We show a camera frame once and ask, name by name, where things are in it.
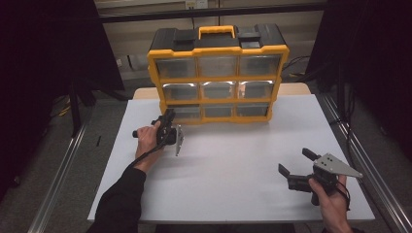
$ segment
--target black cable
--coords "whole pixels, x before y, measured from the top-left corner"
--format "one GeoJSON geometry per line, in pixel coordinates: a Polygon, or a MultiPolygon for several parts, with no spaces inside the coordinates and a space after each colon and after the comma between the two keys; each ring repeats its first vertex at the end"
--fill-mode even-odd
{"type": "Polygon", "coordinates": [[[67,97],[67,95],[63,95],[58,100],[53,101],[52,104],[56,105],[56,104],[60,103],[62,100],[64,100],[66,97],[67,97]]]}
{"type": "Polygon", "coordinates": [[[131,64],[130,55],[127,56],[127,62],[129,64],[130,69],[134,70],[133,65],[131,64]]]}
{"type": "MultiPolygon", "coordinates": [[[[221,7],[221,0],[218,1],[218,8],[221,7]]],[[[218,16],[218,26],[221,25],[221,16],[218,16]]]]}
{"type": "Polygon", "coordinates": [[[351,125],[352,114],[355,111],[355,92],[352,86],[349,86],[349,94],[348,94],[348,109],[346,111],[346,118],[348,119],[348,123],[351,125]]]}
{"type": "Polygon", "coordinates": [[[293,66],[294,64],[296,64],[297,62],[299,62],[300,60],[304,59],[304,58],[308,58],[310,57],[310,55],[305,55],[305,56],[298,56],[295,57],[294,59],[292,59],[289,64],[285,67],[282,68],[282,71],[288,69],[289,67],[293,66]]]}
{"type": "Polygon", "coordinates": [[[345,188],[346,193],[344,193],[338,187],[336,187],[336,191],[345,198],[345,200],[346,200],[346,211],[350,211],[351,209],[349,209],[349,206],[351,205],[351,193],[349,193],[349,190],[348,190],[348,188],[346,188],[346,185],[343,185],[343,183],[341,183],[341,182],[338,182],[338,183],[340,185],[342,185],[343,188],[345,188]]]}
{"type": "Polygon", "coordinates": [[[324,64],[317,67],[315,70],[311,71],[310,73],[306,73],[304,76],[302,76],[295,82],[296,83],[307,83],[307,82],[313,81],[319,78],[320,74],[322,74],[325,70],[327,70],[331,65],[332,65],[332,62],[325,62],[324,64]]]}
{"type": "Polygon", "coordinates": [[[191,17],[191,27],[194,30],[194,18],[193,17],[191,17]]]}
{"type": "Polygon", "coordinates": [[[160,150],[161,148],[163,148],[164,146],[166,146],[166,141],[167,141],[167,138],[169,137],[169,134],[170,134],[170,130],[169,130],[169,132],[167,132],[165,137],[163,137],[163,140],[159,144],[157,144],[157,146],[155,146],[153,149],[151,149],[147,152],[144,152],[142,155],[140,155],[139,157],[134,159],[134,161],[130,163],[129,167],[133,167],[134,165],[136,165],[136,163],[142,161],[147,156],[149,156],[151,153],[156,152],[156,151],[160,150]]]}
{"type": "Polygon", "coordinates": [[[306,229],[308,229],[309,233],[312,233],[312,230],[310,229],[308,223],[303,223],[306,226],[306,229]]]}

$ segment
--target human hand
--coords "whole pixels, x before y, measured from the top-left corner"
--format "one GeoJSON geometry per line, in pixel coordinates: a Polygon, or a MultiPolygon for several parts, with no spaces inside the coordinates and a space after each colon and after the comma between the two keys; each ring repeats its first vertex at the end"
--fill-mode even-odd
{"type": "MultiPolygon", "coordinates": [[[[339,183],[337,188],[339,188],[343,193],[346,193],[345,187],[342,186],[346,185],[346,176],[339,175],[338,180],[339,183]]],[[[338,192],[334,192],[330,196],[327,196],[321,184],[316,182],[313,178],[309,179],[309,185],[312,187],[312,190],[318,194],[321,214],[324,219],[324,225],[327,232],[352,233],[352,228],[349,225],[346,216],[346,199],[338,192]]]]}
{"type": "MultiPolygon", "coordinates": [[[[140,157],[143,153],[153,149],[157,145],[156,141],[156,133],[157,129],[160,126],[160,121],[157,121],[153,126],[145,126],[139,128],[137,130],[137,135],[139,135],[137,150],[135,153],[135,157],[140,157]]],[[[163,148],[152,152],[149,156],[144,158],[143,160],[139,161],[134,165],[134,168],[142,170],[145,173],[151,169],[151,167],[155,164],[157,159],[160,157],[161,153],[163,152],[163,148]]]]}

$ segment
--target metal frame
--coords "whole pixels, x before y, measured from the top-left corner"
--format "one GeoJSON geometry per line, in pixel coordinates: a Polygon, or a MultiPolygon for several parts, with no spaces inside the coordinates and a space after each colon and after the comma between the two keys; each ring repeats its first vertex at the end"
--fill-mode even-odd
{"type": "Polygon", "coordinates": [[[69,22],[69,23],[113,23],[129,21],[160,20],[173,18],[195,18],[195,17],[225,17],[240,15],[258,15],[273,13],[293,13],[293,12],[314,12],[331,9],[342,9],[355,7],[353,1],[338,3],[306,3],[306,4],[285,4],[271,5],[261,7],[238,7],[238,8],[209,8],[195,10],[180,10],[169,12],[154,12],[140,14],[116,14],[101,15],[100,17],[83,17],[83,18],[50,18],[49,21],[69,22]]]}
{"type": "Polygon", "coordinates": [[[126,0],[126,1],[94,1],[97,9],[147,6],[164,3],[185,3],[185,0],[126,0]]]}
{"type": "MultiPolygon", "coordinates": [[[[337,112],[337,106],[333,99],[330,96],[324,96],[324,101],[329,109],[330,113],[333,115],[335,120],[340,119],[339,113],[337,112]]],[[[348,123],[339,123],[339,129],[345,138],[348,137],[348,123]]],[[[360,141],[358,140],[355,133],[352,131],[349,138],[350,147],[354,152],[358,162],[360,163],[364,175],[369,178],[376,192],[380,196],[382,202],[386,206],[389,214],[393,218],[397,228],[400,232],[412,232],[412,224],[408,218],[406,212],[403,210],[400,203],[397,201],[394,194],[389,189],[388,185],[382,179],[375,165],[369,158],[369,155],[366,153],[362,147],[360,141]]]]}
{"type": "Polygon", "coordinates": [[[72,140],[70,141],[69,148],[67,149],[63,160],[61,161],[60,167],[57,170],[57,173],[51,183],[51,187],[49,188],[48,193],[46,194],[46,197],[43,200],[42,205],[40,206],[40,209],[37,211],[37,214],[30,225],[28,233],[42,233],[45,231],[46,226],[49,222],[49,218],[52,215],[54,205],[57,202],[60,189],[64,185],[67,173],[70,170],[70,166],[72,165],[73,160],[76,157],[76,152],[80,146],[83,136],[85,135],[93,109],[94,107],[87,108],[85,121],[82,124],[82,127],[80,128],[76,137],[72,138],[72,140]]]}

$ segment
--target white table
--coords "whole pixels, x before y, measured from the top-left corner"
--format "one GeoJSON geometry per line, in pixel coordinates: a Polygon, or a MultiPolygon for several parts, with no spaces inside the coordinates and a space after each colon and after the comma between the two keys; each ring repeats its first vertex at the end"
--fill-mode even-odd
{"type": "MultiPolygon", "coordinates": [[[[133,161],[137,140],[131,132],[160,115],[158,100],[131,100],[127,105],[89,220],[101,195],[133,161]]],[[[313,162],[308,148],[332,153],[347,162],[314,95],[278,96],[266,123],[183,125],[180,155],[168,146],[148,174],[141,221],[146,223],[267,223],[321,220],[311,194],[288,190],[278,173],[282,163],[292,174],[308,175],[313,162]]],[[[353,178],[349,220],[374,215],[353,178]]]]}

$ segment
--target gray floor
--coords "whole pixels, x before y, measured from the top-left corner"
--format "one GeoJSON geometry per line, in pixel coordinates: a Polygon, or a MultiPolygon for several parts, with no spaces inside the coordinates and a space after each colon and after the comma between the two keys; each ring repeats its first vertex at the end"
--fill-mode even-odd
{"type": "MultiPolygon", "coordinates": [[[[285,78],[284,81],[290,82],[293,79],[285,78]]],[[[130,97],[137,87],[150,85],[147,80],[131,80],[124,83],[126,91],[123,91],[122,94],[130,97]]],[[[309,84],[312,91],[316,93],[314,84],[309,84]]],[[[45,232],[85,232],[90,225],[86,221],[86,216],[100,183],[126,107],[126,102],[114,100],[104,93],[96,92],[95,95],[98,101],[92,110],[91,122],[58,195],[45,232]]],[[[58,112],[63,104],[64,101],[55,105],[54,112],[58,112]]],[[[82,105],[80,108],[83,114],[87,111],[87,108],[82,105]]],[[[332,121],[332,117],[327,111],[325,112],[326,117],[332,121]]],[[[354,132],[385,182],[406,213],[411,216],[410,196],[412,196],[412,189],[408,188],[412,184],[411,162],[400,151],[394,140],[382,134],[379,122],[360,101],[357,101],[352,123],[354,132]]],[[[346,141],[337,129],[337,125],[331,127],[342,149],[346,150],[346,141]]],[[[28,231],[70,144],[71,130],[70,113],[52,119],[48,134],[44,137],[36,154],[33,155],[30,165],[21,174],[21,185],[17,188],[11,188],[0,204],[0,232],[28,231]]],[[[370,193],[370,196],[368,192],[365,195],[376,220],[354,223],[354,226],[367,232],[384,233],[391,232],[391,229],[393,232],[398,232],[390,214],[386,211],[368,179],[364,179],[364,186],[370,193]]],[[[154,232],[155,230],[152,225],[139,227],[141,232],[154,232]]],[[[296,223],[294,227],[298,233],[310,232],[309,229],[311,232],[321,232],[323,225],[320,222],[296,223]]]]}

